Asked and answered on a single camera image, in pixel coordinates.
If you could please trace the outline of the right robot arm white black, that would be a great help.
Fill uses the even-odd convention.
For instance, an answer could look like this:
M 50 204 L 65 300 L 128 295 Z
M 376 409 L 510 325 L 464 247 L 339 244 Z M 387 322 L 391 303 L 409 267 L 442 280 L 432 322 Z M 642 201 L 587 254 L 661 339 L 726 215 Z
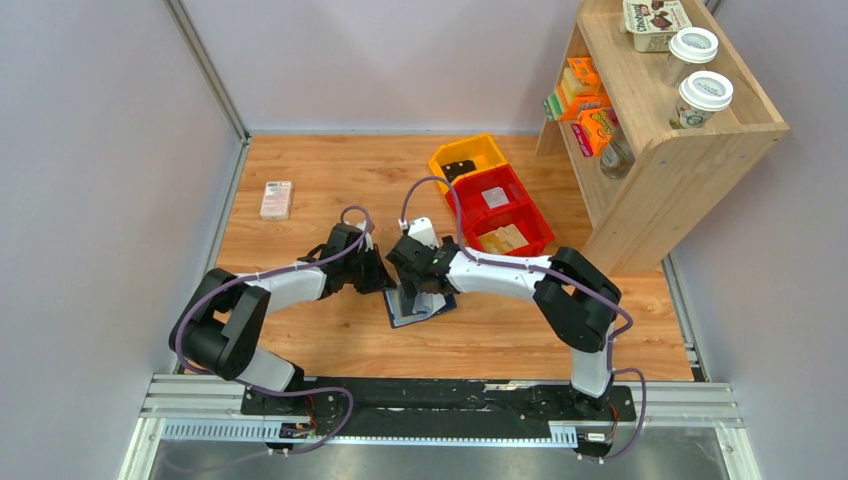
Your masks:
M 611 337 L 621 291 L 580 252 L 516 257 L 466 248 L 445 237 L 438 247 L 410 234 L 387 254 L 410 294 L 487 293 L 534 303 L 571 349 L 571 387 L 599 398 L 612 381 Z

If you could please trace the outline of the navy blue card holder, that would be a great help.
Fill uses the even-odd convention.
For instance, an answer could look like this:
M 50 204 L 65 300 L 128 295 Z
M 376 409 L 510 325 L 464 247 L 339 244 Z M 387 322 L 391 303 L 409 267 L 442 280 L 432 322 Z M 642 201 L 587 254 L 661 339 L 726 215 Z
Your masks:
M 389 324 L 393 329 L 426 321 L 457 308 L 453 294 L 417 293 L 408 296 L 399 288 L 383 292 Z

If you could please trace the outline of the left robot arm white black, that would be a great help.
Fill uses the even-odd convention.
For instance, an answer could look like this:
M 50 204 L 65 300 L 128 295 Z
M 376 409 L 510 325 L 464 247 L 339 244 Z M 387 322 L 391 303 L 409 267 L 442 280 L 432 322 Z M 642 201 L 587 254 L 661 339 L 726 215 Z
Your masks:
M 283 391 L 299 368 L 263 349 L 268 314 L 325 299 L 351 285 L 362 295 L 395 287 L 366 223 L 336 224 L 327 240 L 273 271 L 208 271 L 174 325 L 168 344 L 187 369 L 258 389 Z

